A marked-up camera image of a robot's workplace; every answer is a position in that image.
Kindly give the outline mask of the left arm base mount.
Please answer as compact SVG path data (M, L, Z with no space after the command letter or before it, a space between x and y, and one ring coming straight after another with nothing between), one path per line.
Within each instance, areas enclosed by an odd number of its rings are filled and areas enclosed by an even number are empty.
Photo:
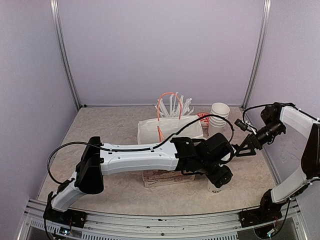
M54 223L83 229L87 220L87 213L72 209L68 209L65 212L54 210L51 203L54 198L53 194L54 192L51 191L47 196L43 218Z

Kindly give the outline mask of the white paper cup GOOD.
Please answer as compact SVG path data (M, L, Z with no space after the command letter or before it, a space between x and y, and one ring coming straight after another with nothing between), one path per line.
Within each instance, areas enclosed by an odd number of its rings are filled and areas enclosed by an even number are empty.
M223 190L223 187L218 188L208 180L208 182L207 182L207 190L211 194L219 194Z

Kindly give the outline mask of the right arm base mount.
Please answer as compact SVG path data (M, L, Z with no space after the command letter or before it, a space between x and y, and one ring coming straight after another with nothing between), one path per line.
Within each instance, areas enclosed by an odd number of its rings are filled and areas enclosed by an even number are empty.
M274 203L271 196L271 189L266 191L258 208L243 209L238 215L242 228L251 227L282 218L281 208L284 203Z

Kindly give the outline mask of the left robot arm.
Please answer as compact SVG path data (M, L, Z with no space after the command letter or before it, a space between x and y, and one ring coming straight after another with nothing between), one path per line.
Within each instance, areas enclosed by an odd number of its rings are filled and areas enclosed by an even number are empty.
M114 145L91 137L85 146L71 178L64 182L54 179L59 186L47 197L47 207L57 221L70 218L69 207L85 195L104 191L104 176L134 171L175 171L183 175L205 175L216 187L230 182L233 174L227 163L235 156L231 141L221 133L208 139L184 137L180 134L199 118L187 123L159 143Z

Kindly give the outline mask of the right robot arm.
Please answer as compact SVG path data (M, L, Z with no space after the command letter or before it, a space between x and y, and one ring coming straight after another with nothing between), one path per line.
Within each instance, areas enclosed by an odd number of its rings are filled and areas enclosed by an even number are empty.
M253 207L259 203L263 190L282 185L301 165L307 139L292 127L275 138L254 156L237 157L230 163L234 173L231 185L244 191L237 207Z

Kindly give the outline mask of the white paper takeout bag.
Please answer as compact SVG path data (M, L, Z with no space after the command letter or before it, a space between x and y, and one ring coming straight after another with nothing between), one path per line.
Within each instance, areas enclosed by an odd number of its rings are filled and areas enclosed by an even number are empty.
M167 109L169 97L163 98ZM163 142L172 133L178 132L186 124L197 120L197 115L185 115L182 117L160 117L140 121L137 125L137 143L153 144ZM182 175L179 171L144 170L142 181L146 188L191 182L194 175Z

